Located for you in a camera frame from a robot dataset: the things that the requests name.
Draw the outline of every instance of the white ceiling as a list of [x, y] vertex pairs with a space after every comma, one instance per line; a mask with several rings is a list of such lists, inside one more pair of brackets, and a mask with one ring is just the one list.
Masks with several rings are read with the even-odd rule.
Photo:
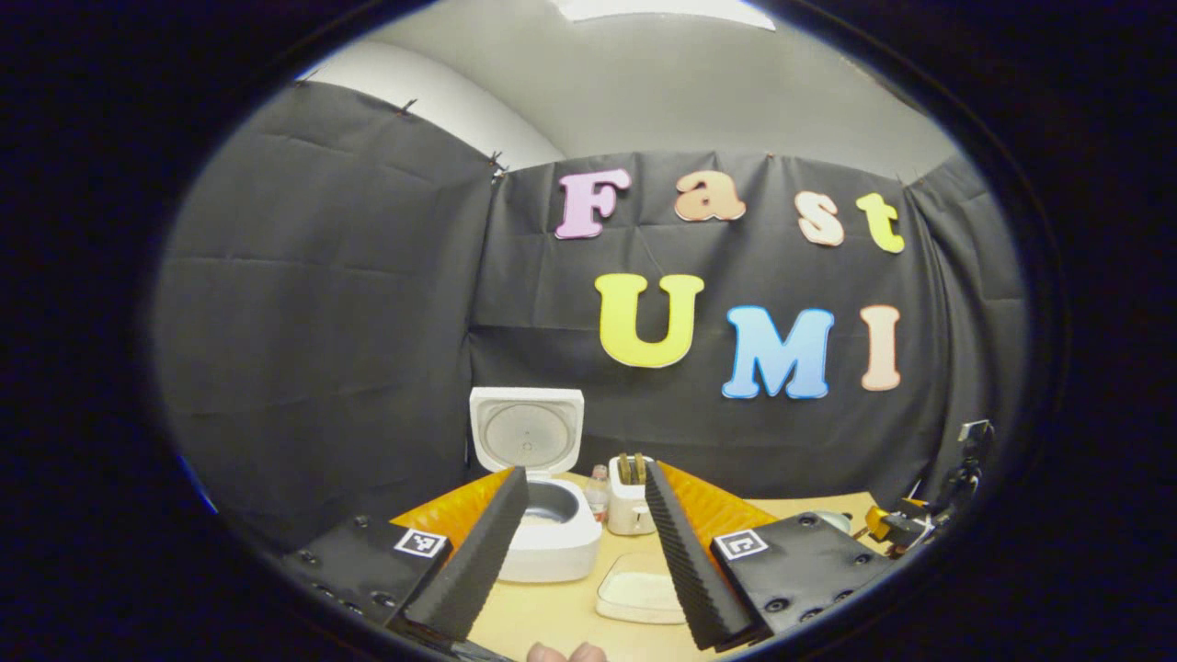
[[439, 61], [568, 158], [751, 150], [905, 181], [956, 151], [927, 118], [779, 20], [630, 15], [572, 24], [548, 0], [443, 0], [367, 39]]

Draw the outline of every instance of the wooden table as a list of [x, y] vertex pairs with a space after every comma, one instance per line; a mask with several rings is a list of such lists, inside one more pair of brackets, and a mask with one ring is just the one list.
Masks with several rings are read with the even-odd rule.
[[[557, 476], [583, 485], [586, 478], [573, 474]], [[863, 527], [866, 511], [875, 505], [867, 492], [803, 499], [747, 499], [749, 503], [778, 517], [790, 517], [806, 510], [829, 510], [853, 515], [851, 529]], [[859, 542], [883, 552], [884, 545], [863, 536]], [[565, 655], [588, 641], [605, 649], [610, 662], [689, 662], [714, 660], [718, 654], [698, 650], [686, 624], [652, 625], [614, 621], [597, 615], [597, 588], [623, 554], [653, 551], [661, 554], [658, 534], [614, 536], [601, 532], [597, 564], [591, 575], [576, 582], [524, 584], [496, 582], [486, 605], [474, 622], [470, 640], [513, 660], [526, 660], [527, 649], [537, 641], [564, 651]]]

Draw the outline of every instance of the finger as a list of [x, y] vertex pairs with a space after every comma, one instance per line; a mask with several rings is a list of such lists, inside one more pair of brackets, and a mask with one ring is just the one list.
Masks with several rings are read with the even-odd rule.
[[605, 651], [597, 648], [596, 646], [584, 642], [572, 651], [572, 656], [568, 657], [568, 662], [607, 662], [605, 660]]
[[527, 662], [567, 662], [567, 658], [559, 650], [547, 648], [537, 641], [527, 651]]

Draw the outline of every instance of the yellow letter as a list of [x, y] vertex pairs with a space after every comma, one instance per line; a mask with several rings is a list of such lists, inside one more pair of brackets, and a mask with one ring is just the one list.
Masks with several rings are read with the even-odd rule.
[[858, 315], [866, 323], [871, 347], [863, 388], [890, 391], [899, 385], [899, 372], [895, 369], [895, 323], [899, 322], [899, 311], [891, 306], [866, 306]]
[[638, 294], [646, 279], [636, 273], [606, 273], [597, 278], [600, 292], [600, 344], [609, 356], [634, 368], [666, 368], [691, 349], [694, 336], [694, 296], [703, 291], [697, 276], [664, 276], [658, 286], [670, 294], [666, 338], [646, 343], [638, 338]]
[[681, 196], [674, 201], [674, 213], [683, 220], [736, 220], [747, 211], [736, 194], [736, 183], [722, 172], [692, 172], [679, 179], [676, 187]]
[[846, 232], [833, 216], [838, 213], [838, 207], [829, 196], [802, 191], [793, 198], [793, 204], [797, 205], [797, 213], [802, 214], [797, 223], [806, 239], [825, 246], [842, 244]]
[[899, 212], [883, 201], [883, 196], [871, 193], [858, 198], [858, 208], [866, 212], [866, 224], [871, 229], [871, 239], [889, 253], [903, 251], [903, 237], [891, 233], [892, 220], [899, 220]]

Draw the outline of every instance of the plastic bottle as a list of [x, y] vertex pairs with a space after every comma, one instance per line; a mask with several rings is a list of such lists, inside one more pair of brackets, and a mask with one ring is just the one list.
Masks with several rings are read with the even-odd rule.
[[585, 483], [585, 501], [593, 518], [601, 523], [609, 518], [609, 468], [604, 464], [592, 468], [592, 476]]

